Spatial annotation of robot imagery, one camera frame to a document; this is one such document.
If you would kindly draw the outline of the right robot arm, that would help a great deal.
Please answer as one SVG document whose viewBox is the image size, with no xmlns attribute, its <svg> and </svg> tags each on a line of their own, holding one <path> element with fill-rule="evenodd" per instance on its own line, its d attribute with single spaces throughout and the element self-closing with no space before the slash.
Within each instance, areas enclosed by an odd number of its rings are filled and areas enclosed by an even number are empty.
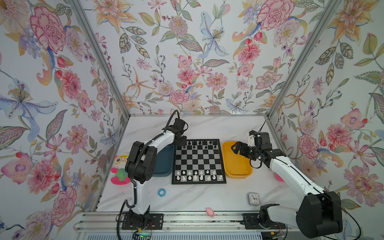
<svg viewBox="0 0 384 240">
<path fill-rule="evenodd" d="M 342 232 L 340 197 L 335 192 L 324 191 L 303 175 L 282 150 L 273 149 L 268 133 L 250 131 L 247 143 L 236 142 L 231 149 L 250 161 L 260 161 L 278 174 L 301 202 L 299 209 L 279 204 L 263 205 L 255 223 L 264 228 L 273 224 L 292 226 L 309 239 Z"/>
</svg>

